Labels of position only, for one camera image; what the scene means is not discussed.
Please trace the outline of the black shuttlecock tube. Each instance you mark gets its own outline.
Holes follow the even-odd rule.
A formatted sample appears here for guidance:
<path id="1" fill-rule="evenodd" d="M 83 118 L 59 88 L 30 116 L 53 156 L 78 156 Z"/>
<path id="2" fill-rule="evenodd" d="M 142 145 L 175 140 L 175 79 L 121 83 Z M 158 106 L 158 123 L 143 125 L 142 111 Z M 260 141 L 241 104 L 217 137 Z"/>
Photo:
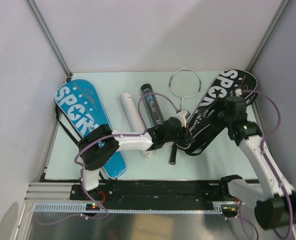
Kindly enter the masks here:
<path id="1" fill-rule="evenodd" d="M 142 95 L 144 95 L 144 99 L 146 102 L 147 109 L 150 113 L 151 119 L 155 126 L 160 125 L 164 122 L 164 117 L 161 112 L 160 106 L 156 99 L 156 96 L 153 93 L 153 89 L 151 84 L 146 83 L 140 87 Z"/>

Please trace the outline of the black racket bag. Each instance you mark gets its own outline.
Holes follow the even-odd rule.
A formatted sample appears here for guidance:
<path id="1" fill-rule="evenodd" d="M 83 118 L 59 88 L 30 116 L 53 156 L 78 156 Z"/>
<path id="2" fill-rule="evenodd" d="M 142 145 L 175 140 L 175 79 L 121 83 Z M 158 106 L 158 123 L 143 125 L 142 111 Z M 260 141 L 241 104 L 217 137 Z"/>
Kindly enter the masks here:
<path id="1" fill-rule="evenodd" d="M 188 121 L 189 131 L 194 142 L 179 145 L 178 148 L 189 156 L 201 154 L 208 145 L 223 131 L 224 126 L 211 119 L 211 112 L 223 107 L 224 99 L 235 96 L 235 90 L 245 91 L 242 97 L 247 105 L 253 103 L 258 81 L 256 77 L 242 69 L 223 70 L 211 83 L 204 97 Z"/>

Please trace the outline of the white shuttlecock tube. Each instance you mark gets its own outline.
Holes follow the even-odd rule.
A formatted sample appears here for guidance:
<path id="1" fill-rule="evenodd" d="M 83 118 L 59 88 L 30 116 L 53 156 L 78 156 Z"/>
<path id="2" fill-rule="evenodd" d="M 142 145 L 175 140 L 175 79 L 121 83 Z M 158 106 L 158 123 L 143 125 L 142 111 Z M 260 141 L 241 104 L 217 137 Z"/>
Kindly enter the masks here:
<path id="1" fill-rule="evenodd" d="M 150 158 L 154 156 L 155 151 L 147 150 L 148 143 L 144 143 L 144 140 L 147 140 L 147 138 L 142 135 L 145 128 L 131 94 L 129 92 L 123 93 L 121 95 L 121 102 L 123 104 L 132 130 L 136 135 L 126 137 L 126 140 L 130 140 L 130 143 L 128 143 L 129 147 L 126 147 L 126 150 L 141 150 L 143 157 L 145 158 Z"/>

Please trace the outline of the white racket with black handle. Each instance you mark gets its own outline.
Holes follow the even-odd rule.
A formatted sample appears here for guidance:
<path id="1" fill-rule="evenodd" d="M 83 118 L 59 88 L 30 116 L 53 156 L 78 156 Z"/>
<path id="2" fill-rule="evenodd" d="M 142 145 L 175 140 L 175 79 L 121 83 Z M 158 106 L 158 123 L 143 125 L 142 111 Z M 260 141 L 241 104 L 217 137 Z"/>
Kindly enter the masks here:
<path id="1" fill-rule="evenodd" d="M 170 80 L 169 80 L 169 89 L 171 93 L 177 97 L 180 98 L 180 106 L 179 110 L 176 112 L 178 113 L 183 109 L 183 101 L 184 99 L 192 98 L 196 95 L 201 90 L 201 78 L 199 74 L 193 70 L 193 69 L 188 69 L 188 68 L 181 68 L 175 71 Z M 176 154 L 177 154 L 177 149 L 178 147 L 182 149 L 186 149 L 190 146 L 191 144 L 187 146 L 182 146 L 179 144 L 173 144 L 172 149 L 171 149 L 171 154 L 170 154 L 170 160 L 169 163 L 171 165 L 176 164 Z"/>

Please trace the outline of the blue racket bag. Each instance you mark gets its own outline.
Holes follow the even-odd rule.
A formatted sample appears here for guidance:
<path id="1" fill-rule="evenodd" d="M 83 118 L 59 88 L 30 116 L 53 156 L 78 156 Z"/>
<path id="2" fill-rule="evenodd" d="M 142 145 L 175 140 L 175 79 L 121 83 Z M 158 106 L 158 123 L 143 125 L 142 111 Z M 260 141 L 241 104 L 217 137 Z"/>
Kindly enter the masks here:
<path id="1" fill-rule="evenodd" d="M 55 102 L 80 138 L 100 125 L 110 125 L 96 88 L 88 80 L 75 79 L 63 84 L 57 90 Z"/>

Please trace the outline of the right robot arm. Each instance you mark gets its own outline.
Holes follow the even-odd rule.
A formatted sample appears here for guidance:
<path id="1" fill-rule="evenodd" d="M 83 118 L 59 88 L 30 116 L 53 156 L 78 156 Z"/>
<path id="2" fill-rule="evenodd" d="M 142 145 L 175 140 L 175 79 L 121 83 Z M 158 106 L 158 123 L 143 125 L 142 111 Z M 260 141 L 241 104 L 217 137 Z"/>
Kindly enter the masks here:
<path id="1" fill-rule="evenodd" d="M 247 119 L 245 99 L 217 98 L 207 108 L 206 117 L 228 130 L 229 138 L 247 157 L 261 186 L 256 189 L 235 178 L 219 187 L 220 197 L 226 201 L 235 197 L 252 207 L 264 230 L 296 224 L 296 191 L 276 165 L 257 123 Z"/>

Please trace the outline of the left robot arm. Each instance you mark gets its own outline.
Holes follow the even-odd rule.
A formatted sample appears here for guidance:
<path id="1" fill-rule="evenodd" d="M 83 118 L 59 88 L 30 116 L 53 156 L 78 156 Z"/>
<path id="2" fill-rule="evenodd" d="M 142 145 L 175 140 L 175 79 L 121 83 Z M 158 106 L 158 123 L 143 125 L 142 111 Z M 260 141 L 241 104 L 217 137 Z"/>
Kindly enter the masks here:
<path id="1" fill-rule="evenodd" d="M 117 152 L 152 151 L 167 144 L 188 146 L 194 142 L 185 120 L 171 117 L 163 124 L 143 132 L 119 132 L 102 124 L 78 142 L 75 162 L 81 165 L 81 194 L 92 200 L 99 192 L 100 168 Z"/>

